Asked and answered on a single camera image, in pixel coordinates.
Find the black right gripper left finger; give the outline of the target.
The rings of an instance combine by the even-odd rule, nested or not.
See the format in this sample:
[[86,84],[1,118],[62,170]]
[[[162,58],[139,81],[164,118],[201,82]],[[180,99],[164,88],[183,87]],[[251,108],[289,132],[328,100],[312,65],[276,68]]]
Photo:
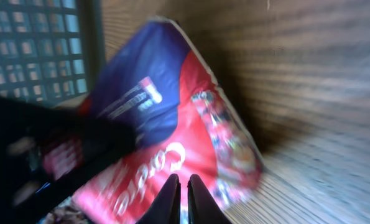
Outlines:
[[181,184],[177,174],[171,174],[145,214],[136,224],[179,224]]

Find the red purple tissue pack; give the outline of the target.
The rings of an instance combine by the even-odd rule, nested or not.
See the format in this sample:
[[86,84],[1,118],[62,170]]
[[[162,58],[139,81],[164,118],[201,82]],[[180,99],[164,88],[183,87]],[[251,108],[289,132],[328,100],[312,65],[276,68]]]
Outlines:
[[183,29],[155,17],[70,108],[129,124],[136,150],[81,186],[72,202],[95,223],[135,223],[171,174],[196,174],[219,209],[247,200],[263,164],[255,142]]

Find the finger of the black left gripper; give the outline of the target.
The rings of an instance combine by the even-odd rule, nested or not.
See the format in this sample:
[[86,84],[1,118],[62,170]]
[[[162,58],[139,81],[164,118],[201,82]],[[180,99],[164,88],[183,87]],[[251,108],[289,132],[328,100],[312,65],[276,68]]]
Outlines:
[[75,169],[76,177],[94,177],[136,150],[134,129],[125,123],[85,119],[76,131],[83,142],[80,152],[84,158]]

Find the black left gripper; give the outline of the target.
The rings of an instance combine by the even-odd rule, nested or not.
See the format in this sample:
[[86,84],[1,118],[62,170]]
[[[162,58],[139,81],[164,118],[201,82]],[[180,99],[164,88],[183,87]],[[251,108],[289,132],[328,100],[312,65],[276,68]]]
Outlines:
[[[24,137],[46,143],[62,137],[84,137],[87,132],[88,120],[69,111],[0,97],[0,223],[36,222],[88,180],[84,168],[59,180],[44,168],[31,171],[26,156],[11,154],[9,146]],[[36,188],[35,197],[15,207],[14,194],[31,180],[50,185],[45,190]]]

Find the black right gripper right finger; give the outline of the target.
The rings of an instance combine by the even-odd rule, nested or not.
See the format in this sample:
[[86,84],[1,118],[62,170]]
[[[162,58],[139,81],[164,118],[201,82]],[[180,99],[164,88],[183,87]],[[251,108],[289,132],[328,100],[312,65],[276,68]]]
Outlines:
[[220,210],[199,175],[190,176],[187,188],[189,224],[232,224]]

